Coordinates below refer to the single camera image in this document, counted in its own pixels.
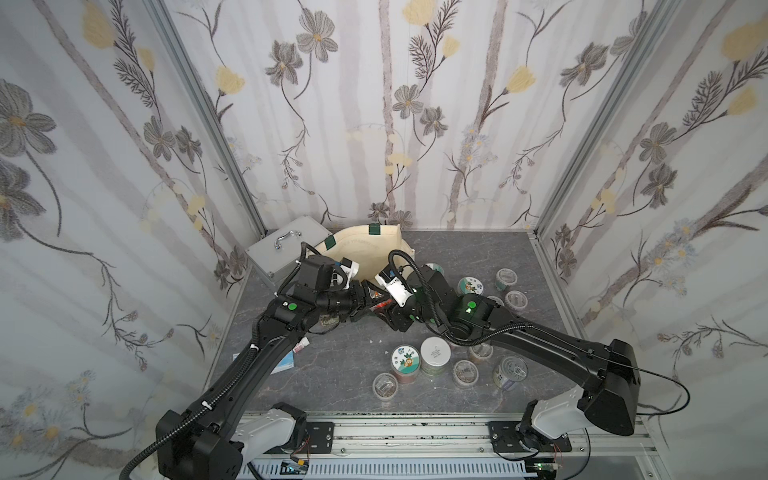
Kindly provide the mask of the red flower seed cup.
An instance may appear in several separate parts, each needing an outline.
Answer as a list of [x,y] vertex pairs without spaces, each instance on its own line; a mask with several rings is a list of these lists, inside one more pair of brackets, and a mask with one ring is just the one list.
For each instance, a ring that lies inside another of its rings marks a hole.
[[391,303],[391,295],[387,292],[381,293],[377,290],[370,290],[370,306],[369,309],[372,312],[377,312],[386,309]]

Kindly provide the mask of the red label seed jar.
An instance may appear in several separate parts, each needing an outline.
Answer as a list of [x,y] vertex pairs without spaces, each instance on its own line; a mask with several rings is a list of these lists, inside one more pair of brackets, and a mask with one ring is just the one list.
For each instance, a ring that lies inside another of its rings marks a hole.
[[421,367],[419,350],[411,345],[396,347],[391,355],[391,366],[393,374],[400,384],[414,382]]

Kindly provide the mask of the white lid seed jar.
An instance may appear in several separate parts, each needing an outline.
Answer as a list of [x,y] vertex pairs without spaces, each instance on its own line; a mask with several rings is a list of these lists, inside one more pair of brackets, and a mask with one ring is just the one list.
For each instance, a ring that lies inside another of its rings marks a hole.
[[451,347],[440,337],[428,337],[420,346],[421,370],[429,376],[443,374],[451,360]]

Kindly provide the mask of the cream canvas tote bag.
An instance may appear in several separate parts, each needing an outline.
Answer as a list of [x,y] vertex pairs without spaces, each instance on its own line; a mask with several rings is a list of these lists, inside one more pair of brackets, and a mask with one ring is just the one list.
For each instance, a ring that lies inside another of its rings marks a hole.
[[402,236],[399,225],[369,224],[342,229],[315,246],[322,255],[340,261],[348,258],[359,265],[357,280],[375,282],[375,276],[388,266],[392,250],[402,250],[412,258],[415,250]]

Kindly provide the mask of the yellow label tall jar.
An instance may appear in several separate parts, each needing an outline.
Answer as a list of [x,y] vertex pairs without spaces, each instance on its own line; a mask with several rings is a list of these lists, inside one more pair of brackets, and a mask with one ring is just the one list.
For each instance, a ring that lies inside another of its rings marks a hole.
[[437,263],[427,263],[426,266],[435,272],[439,272],[442,275],[445,274],[444,269]]

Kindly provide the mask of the large strawberry label jar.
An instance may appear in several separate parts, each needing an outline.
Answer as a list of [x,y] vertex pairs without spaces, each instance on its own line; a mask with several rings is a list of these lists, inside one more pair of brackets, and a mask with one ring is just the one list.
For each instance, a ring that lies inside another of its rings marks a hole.
[[471,276],[462,277],[457,286],[458,292],[462,295],[465,294],[477,294],[482,295],[484,291],[483,283]]

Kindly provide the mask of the clear lid green seed cup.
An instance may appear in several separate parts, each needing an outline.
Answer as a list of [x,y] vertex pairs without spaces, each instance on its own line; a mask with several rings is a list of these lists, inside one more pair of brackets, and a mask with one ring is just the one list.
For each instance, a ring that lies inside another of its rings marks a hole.
[[500,292],[505,292],[513,289],[518,283],[517,273],[510,268],[501,268],[495,275],[495,287]]

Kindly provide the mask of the purple label metal can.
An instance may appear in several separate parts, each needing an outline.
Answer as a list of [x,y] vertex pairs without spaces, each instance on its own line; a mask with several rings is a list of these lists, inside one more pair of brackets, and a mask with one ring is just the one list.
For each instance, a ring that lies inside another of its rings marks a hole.
[[503,391],[509,391],[528,377],[528,366],[519,357],[502,358],[493,370],[494,384]]

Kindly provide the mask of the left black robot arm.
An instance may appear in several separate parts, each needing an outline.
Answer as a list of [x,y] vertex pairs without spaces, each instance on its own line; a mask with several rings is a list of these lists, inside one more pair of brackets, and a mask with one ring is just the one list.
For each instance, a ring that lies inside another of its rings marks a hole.
[[359,266],[323,255],[301,260],[288,283],[257,317],[251,340],[201,397],[182,413],[168,411],[148,449],[167,479],[235,479],[246,442],[235,434],[247,402],[322,315],[349,316],[371,305],[356,280]]

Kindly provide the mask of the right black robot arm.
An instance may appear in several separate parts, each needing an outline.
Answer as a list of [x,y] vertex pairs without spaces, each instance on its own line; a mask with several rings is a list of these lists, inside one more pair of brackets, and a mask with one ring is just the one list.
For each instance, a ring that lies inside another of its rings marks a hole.
[[430,268],[408,277],[385,269],[375,281],[396,304],[390,314],[396,327],[406,329],[421,322],[455,345],[488,343],[573,382],[565,393],[528,403],[517,427],[527,448],[539,450],[569,432],[591,426],[618,436],[634,434],[641,378],[628,343],[579,339],[526,320],[482,295],[459,295],[440,272]]

